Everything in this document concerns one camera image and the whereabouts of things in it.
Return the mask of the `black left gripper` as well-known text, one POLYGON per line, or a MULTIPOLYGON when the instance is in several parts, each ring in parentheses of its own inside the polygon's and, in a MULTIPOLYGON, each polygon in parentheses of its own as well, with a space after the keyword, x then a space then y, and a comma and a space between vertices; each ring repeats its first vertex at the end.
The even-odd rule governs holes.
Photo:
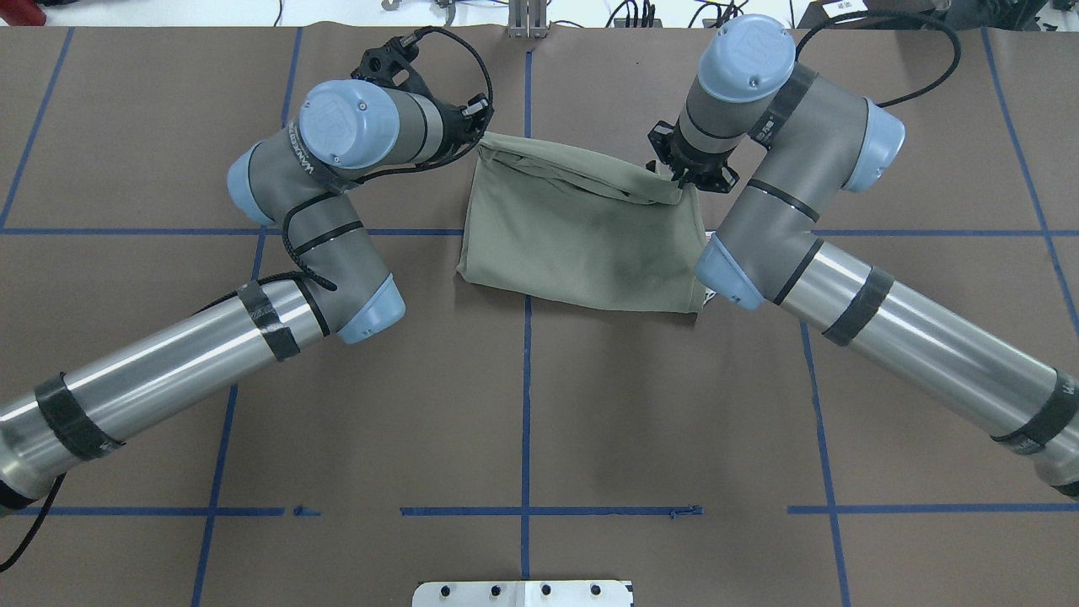
POLYGON ((447 38, 475 59, 483 77, 486 92, 467 104, 439 99, 412 65, 426 35, 393 37, 385 45, 363 52, 361 65, 352 79, 369 82, 390 93, 400 114, 400 138, 390 156, 378 165, 446 165, 470 151, 482 139, 491 122, 491 75, 480 54, 457 35, 447 38))

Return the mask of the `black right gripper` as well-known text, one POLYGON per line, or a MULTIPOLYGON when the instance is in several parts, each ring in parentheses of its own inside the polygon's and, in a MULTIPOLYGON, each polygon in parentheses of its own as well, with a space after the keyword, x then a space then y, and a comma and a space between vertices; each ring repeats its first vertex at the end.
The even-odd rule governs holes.
POLYGON ((671 180, 679 188, 692 184, 698 190, 728 193, 739 182, 739 173, 728 164, 740 136, 713 136, 691 121, 674 126, 658 121, 648 133, 648 142, 658 162, 670 168, 671 180))

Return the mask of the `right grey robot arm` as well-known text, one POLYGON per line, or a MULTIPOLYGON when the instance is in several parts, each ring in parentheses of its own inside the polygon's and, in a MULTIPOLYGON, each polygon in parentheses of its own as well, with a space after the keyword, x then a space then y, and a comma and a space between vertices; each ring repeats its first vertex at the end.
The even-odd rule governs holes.
POLYGON ((905 141, 885 105, 797 59, 782 24, 750 14, 705 50, 678 122, 650 141, 678 183, 728 192, 741 139, 766 154, 696 265, 705 287, 753 311, 763 301, 934 395, 1076 500, 1076 378, 1017 350, 829 242, 837 193, 875 183, 905 141))

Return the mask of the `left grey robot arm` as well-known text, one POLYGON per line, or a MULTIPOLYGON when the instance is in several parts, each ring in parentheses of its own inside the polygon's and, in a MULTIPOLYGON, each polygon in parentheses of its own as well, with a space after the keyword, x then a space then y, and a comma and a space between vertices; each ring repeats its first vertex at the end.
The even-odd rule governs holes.
POLYGON ((366 50, 346 79, 313 86, 279 132, 228 168, 232 203, 276 229, 293 268, 240 284, 185 319, 3 405, 3 516, 55 495, 76 466, 238 383, 293 360, 323 337, 373 337, 404 318, 395 277, 351 192, 394 175, 443 168, 469 154, 496 114, 488 66, 470 43, 482 88, 439 99, 416 70, 427 26, 366 50))

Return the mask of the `white metal robot base pedestal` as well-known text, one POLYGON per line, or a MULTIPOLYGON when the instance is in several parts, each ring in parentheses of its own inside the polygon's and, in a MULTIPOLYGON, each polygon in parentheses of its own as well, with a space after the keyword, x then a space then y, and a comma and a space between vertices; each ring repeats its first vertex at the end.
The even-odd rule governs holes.
POLYGON ((631 581, 440 581, 416 587, 412 606, 633 606, 631 581))

